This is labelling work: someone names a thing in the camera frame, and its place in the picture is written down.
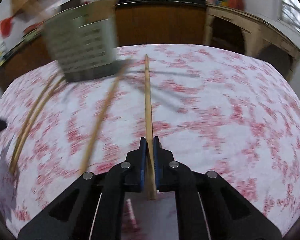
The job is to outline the window with grille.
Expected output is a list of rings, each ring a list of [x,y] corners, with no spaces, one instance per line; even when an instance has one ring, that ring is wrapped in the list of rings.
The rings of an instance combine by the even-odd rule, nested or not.
[[[282,0],[280,20],[300,35],[300,2],[298,0]]]

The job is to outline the green perforated utensil holder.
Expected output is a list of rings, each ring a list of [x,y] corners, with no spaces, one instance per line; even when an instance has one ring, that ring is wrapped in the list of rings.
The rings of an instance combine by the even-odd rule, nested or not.
[[[81,82],[117,74],[125,64],[116,54],[115,0],[66,9],[46,20],[43,38],[65,80]]]

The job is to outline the cream weathered side cabinet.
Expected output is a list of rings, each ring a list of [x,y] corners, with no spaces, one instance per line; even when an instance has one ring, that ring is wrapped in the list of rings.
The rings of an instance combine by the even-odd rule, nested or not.
[[[268,21],[229,7],[208,5],[204,44],[261,59],[288,81],[300,62],[300,47]]]

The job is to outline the wooden chopstick nearest holder right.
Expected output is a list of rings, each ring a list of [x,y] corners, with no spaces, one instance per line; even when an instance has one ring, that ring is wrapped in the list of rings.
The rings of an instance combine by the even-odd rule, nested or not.
[[[121,81],[121,79],[123,78],[123,75],[124,75],[126,69],[128,68],[128,65],[129,65],[131,59],[132,58],[130,57],[124,61],[123,66],[119,70],[117,76],[115,77],[115,80],[113,81],[110,89],[107,92],[106,99],[104,100],[102,109],[96,119],[95,125],[93,127],[93,131],[91,133],[90,140],[88,142],[87,148],[85,150],[85,153],[83,155],[83,158],[82,158],[82,161],[80,164],[80,169],[79,169],[80,174],[83,174],[84,172],[86,172],[86,170],[89,166],[91,156],[93,155],[95,143],[97,142],[97,138],[98,138],[98,135],[99,135],[101,127],[102,127],[102,122],[106,116],[108,107],[110,106],[111,101],[116,93],[118,84]]]

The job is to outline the red plastic bag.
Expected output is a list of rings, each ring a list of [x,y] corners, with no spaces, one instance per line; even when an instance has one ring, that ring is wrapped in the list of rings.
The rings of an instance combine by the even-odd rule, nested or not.
[[[0,33],[2,38],[7,38],[10,36],[14,24],[13,19],[14,17],[9,17],[0,21]]]

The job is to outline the brown wooden kitchen cabinets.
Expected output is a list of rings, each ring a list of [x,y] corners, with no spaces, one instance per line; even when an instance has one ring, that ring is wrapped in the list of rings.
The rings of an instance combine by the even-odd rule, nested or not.
[[[203,44],[205,0],[123,0],[115,9],[117,45]],[[38,34],[9,53],[0,66],[0,88],[52,61]]]

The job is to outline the floral pink white tablecloth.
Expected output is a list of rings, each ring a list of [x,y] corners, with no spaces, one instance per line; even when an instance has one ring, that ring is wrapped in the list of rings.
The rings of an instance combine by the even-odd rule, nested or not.
[[[117,49],[131,64],[90,161],[94,174],[124,161],[145,135],[149,58],[153,133],[190,169],[214,170],[287,233],[300,217],[300,100],[264,61],[195,45]],[[67,83],[57,62],[17,79],[0,99],[0,214],[11,233],[79,176],[113,82]]]

